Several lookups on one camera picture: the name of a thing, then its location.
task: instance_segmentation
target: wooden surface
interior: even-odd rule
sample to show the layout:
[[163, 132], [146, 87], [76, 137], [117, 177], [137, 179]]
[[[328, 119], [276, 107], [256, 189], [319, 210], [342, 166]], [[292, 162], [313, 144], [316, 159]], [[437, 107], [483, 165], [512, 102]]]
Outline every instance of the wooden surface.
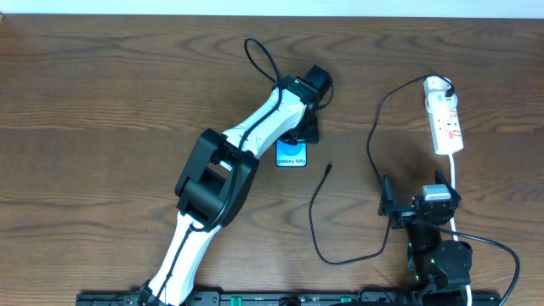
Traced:
[[[377, 103], [431, 71], [456, 84], [465, 149], [456, 155], [459, 230], [520, 256], [510, 305], [544, 298], [544, 21], [12, 15], [0, 25], [0, 304], [73, 305], [158, 270], [176, 222], [173, 187], [198, 135], [241, 122], [269, 96], [243, 39], [261, 39], [284, 74], [312, 64], [337, 94], [319, 113], [309, 165], [261, 159], [245, 206], [212, 241], [196, 282], [230, 291], [358, 290], [412, 283], [404, 231], [385, 253], [330, 267], [323, 253], [375, 252], [386, 219], [365, 153]], [[261, 65], [266, 62], [256, 53]], [[409, 201], [447, 158], [433, 153], [422, 84], [384, 106], [371, 145]], [[474, 289], [501, 294], [513, 261], [473, 246]]]

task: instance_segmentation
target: wood grain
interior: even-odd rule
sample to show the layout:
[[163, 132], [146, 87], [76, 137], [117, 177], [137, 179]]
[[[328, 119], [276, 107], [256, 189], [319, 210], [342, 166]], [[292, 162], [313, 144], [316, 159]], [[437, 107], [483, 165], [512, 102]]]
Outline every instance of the wood grain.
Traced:
[[[309, 198], [328, 258], [380, 247], [386, 220], [365, 145], [377, 102], [414, 77], [454, 80], [465, 150], [456, 156], [460, 230], [512, 247], [510, 305], [544, 296], [544, 22], [377, 18], [13, 15], [0, 25], [0, 304], [73, 305], [152, 277], [175, 227], [173, 187], [205, 128], [230, 128], [268, 97], [242, 42], [262, 40], [284, 74], [329, 70], [333, 103], [304, 169], [262, 157], [236, 220], [197, 283], [224, 290], [357, 290], [412, 283], [404, 232], [365, 263], [329, 267], [309, 234]], [[255, 53], [259, 62], [265, 58]], [[400, 199], [448, 171], [435, 156], [422, 88], [382, 112], [372, 152]], [[513, 261], [472, 243], [475, 289], [503, 293]]]

